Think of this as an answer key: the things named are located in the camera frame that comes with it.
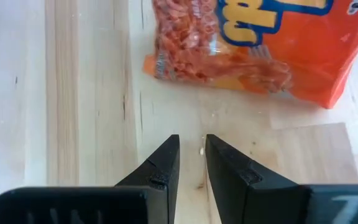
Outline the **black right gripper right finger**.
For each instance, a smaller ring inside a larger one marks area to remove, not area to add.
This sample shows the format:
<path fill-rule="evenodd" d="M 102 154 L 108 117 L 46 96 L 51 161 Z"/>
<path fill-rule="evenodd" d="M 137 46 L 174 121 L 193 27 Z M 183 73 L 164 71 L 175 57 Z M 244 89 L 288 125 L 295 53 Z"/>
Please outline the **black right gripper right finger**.
<path fill-rule="evenodd" d="M 222 223 L 358 224 L 358 184 L 297 184 L 213 134 L 205 151 Z"/>

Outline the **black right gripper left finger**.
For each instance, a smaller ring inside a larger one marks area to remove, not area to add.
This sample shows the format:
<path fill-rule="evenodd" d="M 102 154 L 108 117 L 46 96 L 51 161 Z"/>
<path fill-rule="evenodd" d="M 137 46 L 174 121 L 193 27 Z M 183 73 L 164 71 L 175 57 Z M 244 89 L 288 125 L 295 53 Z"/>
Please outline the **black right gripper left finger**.
<path fill-rule="evenodd" d="M 21 187 L 0 194 L 0 224 L 173 223 L 179 136 L 114 186 Z"/>

